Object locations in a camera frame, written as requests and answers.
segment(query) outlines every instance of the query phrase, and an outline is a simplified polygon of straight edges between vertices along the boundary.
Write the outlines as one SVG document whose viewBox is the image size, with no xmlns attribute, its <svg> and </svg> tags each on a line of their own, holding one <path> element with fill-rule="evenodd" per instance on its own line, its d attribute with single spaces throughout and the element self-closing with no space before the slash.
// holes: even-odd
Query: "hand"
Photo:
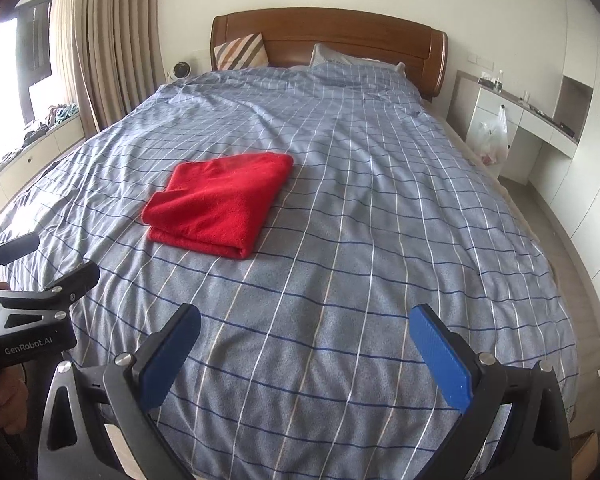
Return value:
<svg viewBox="0 0 600 480">
<path fill-rule="evenodd" d="M 0 290 L 9 290 L 8 283 L 0 282 Z M 29 391 L 24 383 L 20 365 L 0 371 L 0 428 L 7 434 L 16 434 L 27 425 L 27 397 Z"/>
</svg>

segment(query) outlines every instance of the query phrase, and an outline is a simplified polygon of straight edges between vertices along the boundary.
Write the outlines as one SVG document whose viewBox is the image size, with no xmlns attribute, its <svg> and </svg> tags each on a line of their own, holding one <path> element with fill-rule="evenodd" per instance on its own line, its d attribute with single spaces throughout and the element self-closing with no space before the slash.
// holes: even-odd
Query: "folded red towel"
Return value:
<svg viewBox="0 0 600 480">
<path fill-rule="evenodd" d="M 149 240 L 247 258 L 293 163 L 289 155 L 249 153 L 177 165 L 142 211 Z"/>
</svg>

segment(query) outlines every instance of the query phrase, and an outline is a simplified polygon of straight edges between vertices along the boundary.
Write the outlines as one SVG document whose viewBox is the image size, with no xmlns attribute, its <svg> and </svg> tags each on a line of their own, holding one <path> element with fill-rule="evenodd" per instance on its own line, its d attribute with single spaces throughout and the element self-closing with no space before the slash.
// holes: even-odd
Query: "screw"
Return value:
<svg viewBox="0 0 600 480">
<path fill-rule="evenodd" d="M 540 361 L 540 369 L 543 372 L 551 372 L 554 370 L 554 366 L 549 361 L 542 359 Z"/>
<path fill-rule="evenodd" d="M 64 374 L 65 372 L 69 371 L 71 369 L 71 363 L 69 361 L 62 361 L 59 365 L 58 365 L 58 371 L 61 374 Z"/>
<path fill-rule="evenodd" d="M 116 360 L 115 363 L 118 366 L 127 366 L 132 360 L 133 360 L 133 356 L 127 352 L 122 352 L 122 354 L 118 354 L 116 356 Z"/>
<path fill-rule="evenodd" d="M 485 366 L 496 364 L 496 358 L 489 352 L 482 352 L 480 355 L 478 355 L 478 359 Z"/>
</svg>

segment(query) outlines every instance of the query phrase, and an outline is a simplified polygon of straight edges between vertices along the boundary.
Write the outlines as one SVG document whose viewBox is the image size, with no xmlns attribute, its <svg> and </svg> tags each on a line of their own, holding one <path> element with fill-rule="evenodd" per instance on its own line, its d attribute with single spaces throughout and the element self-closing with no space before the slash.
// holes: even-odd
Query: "blue gripper pad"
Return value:
<svg viewBox="0 0 600 480">
<path fill-rule="evenodd" d="M 142 344 L 151 344 L 155 335 L 162 341 L 154 350 L 139 377 L 138 403 L 144 412 L 160 406 L 200 335 L 200 311 L 192 304 L 183 304 L 160 332 L 152 334 Z"/>
<path fill-rule="evenodd" d="M 474 355 L 469 345 L 446 328 L 428 304 L 420 304 L 409 313 L 409 335 L 429 368 L 446 403 L 464 413 L 473 397 L 474 375 L 467 359 Z"/>
</svg>

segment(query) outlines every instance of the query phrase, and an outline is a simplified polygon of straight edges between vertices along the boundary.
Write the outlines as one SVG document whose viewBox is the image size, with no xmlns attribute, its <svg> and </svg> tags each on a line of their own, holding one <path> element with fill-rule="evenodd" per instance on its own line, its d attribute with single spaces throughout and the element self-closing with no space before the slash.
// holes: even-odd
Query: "wall socket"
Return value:
<svg viewBox="0 0 600 480">
<path fill-rule="evenodd" d="M 467 57 L 469 63 L 479 65 L 487 70 L 493 70 L 493 61 L 485 57 L 480 57 L 477 54 L 469 53 Z"/>
</svg>

